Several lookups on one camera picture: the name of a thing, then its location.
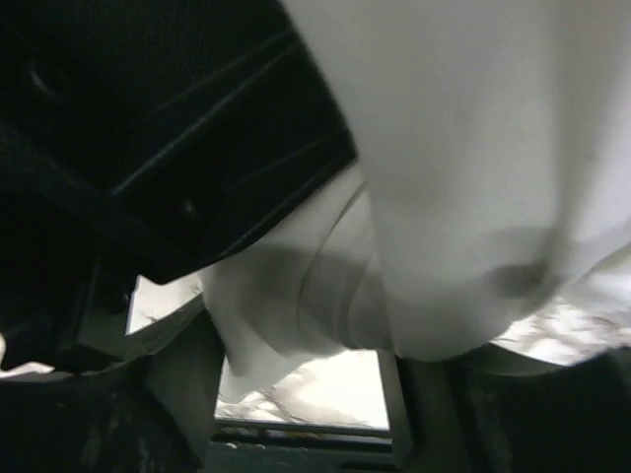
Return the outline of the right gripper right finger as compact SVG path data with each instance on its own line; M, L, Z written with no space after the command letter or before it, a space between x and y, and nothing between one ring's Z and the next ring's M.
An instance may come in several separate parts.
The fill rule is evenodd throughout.
M630 350L562 367L487 345L445 362L381 353L404 472L627 472Z

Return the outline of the white pillowcase blue trim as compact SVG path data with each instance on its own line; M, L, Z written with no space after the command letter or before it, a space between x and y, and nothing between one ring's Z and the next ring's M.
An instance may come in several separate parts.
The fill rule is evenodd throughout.
M442 361L555 298L630 315L626 1L287 1L356 161L205 269L237 403L346 349Z

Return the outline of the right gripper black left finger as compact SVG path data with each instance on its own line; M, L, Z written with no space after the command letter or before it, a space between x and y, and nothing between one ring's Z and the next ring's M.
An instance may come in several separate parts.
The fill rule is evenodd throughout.
M101 372L1 381L4 472L196 472L216 432L223 346L207 313Z

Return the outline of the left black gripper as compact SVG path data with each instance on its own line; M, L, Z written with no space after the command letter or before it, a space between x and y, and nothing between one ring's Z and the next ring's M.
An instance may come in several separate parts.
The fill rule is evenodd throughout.
M354 157L277 1L3 2L3 369L121 360L138 277L244 250Z

